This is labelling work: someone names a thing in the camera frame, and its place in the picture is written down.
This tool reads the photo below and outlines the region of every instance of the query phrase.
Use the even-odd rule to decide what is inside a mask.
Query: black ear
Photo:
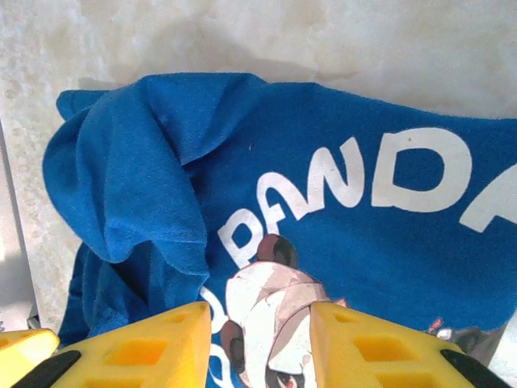
[[[232,368],[237,374],[241,374],[246,369],[244,359],[244,336],[242,328],[234,321],[227,321],[221,328],[221,345],[225,350],[226,356]]]
[[[268,234],[258,245],[257,261],[272,261],[298,268],[298,257],[292,244],[284,237]]]

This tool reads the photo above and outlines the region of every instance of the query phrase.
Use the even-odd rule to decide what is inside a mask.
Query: table surface
[[[437,112],[517,117],[515,0],[0,0],[0,32],[0,117],[40,314],[53,329],[78,246],[40,168],[64,89],[237,70]],[[515,326],[493,362],[508,376],[517,376],[505,353],[515,350]]]
[[[0,332],[27,330],[37,315],[11,169],[0,121]]]

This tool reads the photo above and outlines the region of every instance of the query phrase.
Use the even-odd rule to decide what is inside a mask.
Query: panda graphic
[[[316,388],[309,335],[313,302],[330,302],[323,286],[297,270],[288,240],[266,236],[257,261],[226,285],[229,321],[221,343],[244,386]],[[347,306],[343,299],[335,303]]]

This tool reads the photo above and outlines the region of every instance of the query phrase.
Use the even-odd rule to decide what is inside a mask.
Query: blue fabric
[[[236,247],[252,234],[275,232],[258,202],[259,178],[277,173],[307,200],[309,166],[322,147],[343,182],[361,176],[340,152],[351,137],[364,166],[357,203],[342,205],[327,181],[324,207],[297,216],[285,194],[295,197],[292,188],[267,190],[269,206],[284,212],[278,229],[296,248],[300,270],[320,281],[329,298],[344,297],[357,310],[419,330],[438,316],[453,327],[489,330],[515,309],[517,120],[441,116],[249,74],[150,76],[116,91],[67,91],[57,106],[66,122],[48,145],[44,179],[57,211],[83,241],[64,344],[202,300],[202,289],[226,309],[226,281],[242,258],[231,257],[218,231],[247,209],[261,227],[242,223],[232,234]],[[418,208],[431,206],[426,200],[414,209],[379,205],[372,198],[382,192],[373,187],[383,167],[377,159],[380,147],[391,144],[383,136],[424,128],[464,142],[462,160],[472,163],[466,188],[450,203],[445,194],[436,211]],[[420,145],[397,154],[391,184],[430,191],[454,168]],[[460,222],[471,205],[470,219],[483,218],[485,210],[473,204],[505,171],[504,190],[489,201],[496,209],[486,210],[500,217],[482,230]],[[219,343],[217,333],[213,341]],[[211,364],[216,380],[222,363]]]

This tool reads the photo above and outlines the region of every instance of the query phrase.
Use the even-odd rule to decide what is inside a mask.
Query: blue t-shirt
[[[57,106],[44,179],[83,241],[64,344],[206,300],[207,386],[310,386],[315,300],[418,330],[490,330],[515,310],[517,120],[250,74]]]

